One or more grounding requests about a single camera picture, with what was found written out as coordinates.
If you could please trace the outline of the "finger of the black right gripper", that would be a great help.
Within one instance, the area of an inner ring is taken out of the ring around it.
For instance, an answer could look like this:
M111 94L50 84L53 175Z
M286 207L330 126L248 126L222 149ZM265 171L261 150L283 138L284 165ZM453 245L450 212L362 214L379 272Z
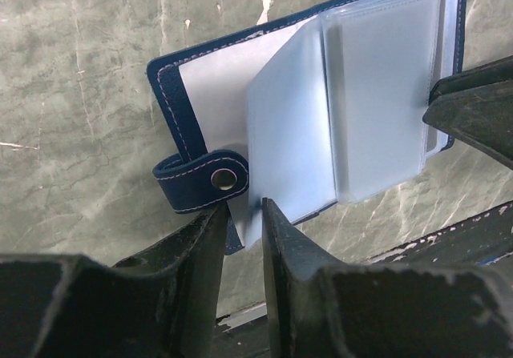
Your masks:
M511 56L438 80L430 92L430 102L442 95L512 80Z
M512 168L512 90L474 89L442 95L424 123Z

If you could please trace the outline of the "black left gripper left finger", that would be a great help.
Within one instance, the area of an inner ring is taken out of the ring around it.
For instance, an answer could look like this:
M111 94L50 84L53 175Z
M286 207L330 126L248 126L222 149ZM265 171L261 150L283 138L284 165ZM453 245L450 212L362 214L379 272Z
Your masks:
M228 208L108 267L81 255L1 257L4 357L206 357Z

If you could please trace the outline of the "blue leather card holder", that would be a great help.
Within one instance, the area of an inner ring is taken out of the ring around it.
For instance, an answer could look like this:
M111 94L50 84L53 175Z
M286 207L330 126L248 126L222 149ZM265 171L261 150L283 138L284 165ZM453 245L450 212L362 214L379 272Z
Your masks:
M264 198L301 223L418 175L454 142L422 117L462 69L466 4L330 0L149 62L173 210L226 203L231 255L261 237Z

